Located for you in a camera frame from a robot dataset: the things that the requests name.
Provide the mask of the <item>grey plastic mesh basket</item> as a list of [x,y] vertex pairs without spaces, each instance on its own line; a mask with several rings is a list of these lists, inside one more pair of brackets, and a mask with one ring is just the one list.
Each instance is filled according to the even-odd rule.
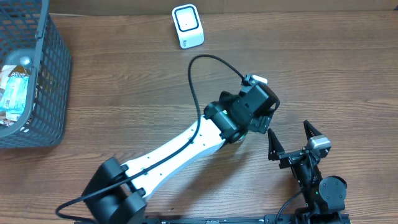
[[50,147],[63,139],[72,56],[49,14],[48,1],[1,1],[1,69],[32,66],[22,116],[1,126],[1,148]]

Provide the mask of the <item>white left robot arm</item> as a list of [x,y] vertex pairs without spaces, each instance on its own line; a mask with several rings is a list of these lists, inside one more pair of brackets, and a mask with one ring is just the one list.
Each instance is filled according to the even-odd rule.
[[84,201],[95,223],[141,223],[148,200],[169,178],[192,162],[248,132],[264,134],[279,102],[267,79],[247,75],[237,95],[223,91],[188,129],[154,151],[125,163],[103,162],[89,181]]

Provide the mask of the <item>brown snack pouch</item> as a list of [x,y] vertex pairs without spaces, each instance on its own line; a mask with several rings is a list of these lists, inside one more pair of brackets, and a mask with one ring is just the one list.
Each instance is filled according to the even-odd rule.
[[22,65],[4,65],[1,69],[1,126],[10,127],[22,116],[30,73]]

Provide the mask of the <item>yellow oil bottle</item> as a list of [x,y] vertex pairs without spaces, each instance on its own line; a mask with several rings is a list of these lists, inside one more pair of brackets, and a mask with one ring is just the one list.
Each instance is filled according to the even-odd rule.
[[22,56],[19,59],[19,64],[25,69],[30,69],[30,67],[32,66],[32,59],[28,56]]

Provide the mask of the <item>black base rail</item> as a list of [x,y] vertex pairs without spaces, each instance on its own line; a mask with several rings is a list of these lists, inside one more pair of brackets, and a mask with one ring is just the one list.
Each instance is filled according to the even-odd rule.
[[[263,217],[239,217],[239,218],[184,218],[184,219],[159,219],[145,218],[141,224],[275,224],[276,215],[265,215]],[[314,224],[351,224],[348,215],[342,215],[341,219],[329,218],[322,220],[321,218],[312,217],[308,223]]]

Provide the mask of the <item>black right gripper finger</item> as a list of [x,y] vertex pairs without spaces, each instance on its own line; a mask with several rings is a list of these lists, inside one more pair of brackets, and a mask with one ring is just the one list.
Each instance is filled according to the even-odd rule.
[[322,135],[322,133],[319,132],[316,128],[314,128],[308,120],[305,120],[303,122],[303,126],[304,126],[305,134],[306,134],[306,137],[308,140],[312,137]]
[[267,130],[267,136],[269,142],[268,159],[270,161],[278,161],[281,155],[285,153],[285,150],[272,129]]

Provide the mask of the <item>white barcode scanner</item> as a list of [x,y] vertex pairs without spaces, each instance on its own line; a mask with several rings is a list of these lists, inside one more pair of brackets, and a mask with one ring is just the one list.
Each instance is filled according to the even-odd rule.
[[173,8],[172,18],[182,49],[189,49],[204,43],[204,30],[195,5],[185,4]]

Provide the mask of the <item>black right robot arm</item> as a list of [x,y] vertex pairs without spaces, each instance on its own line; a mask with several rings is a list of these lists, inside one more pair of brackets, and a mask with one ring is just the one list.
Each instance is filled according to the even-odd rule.
[[[277,215],[271,220],[274,223],[350,223],[348,215],[341,214],[345,209],[346,181],[336,175],[323,178],[318,168],[330,149],[331,141],[309,121],[303,122],[307,144],[292,152],[285,152],[273,130],[267,131],[270,161],[279,161],[279,168],[289,168],[300,190],[286,201]],[[288,204],[302,195],[305,206],[295,213],[283,215]]]

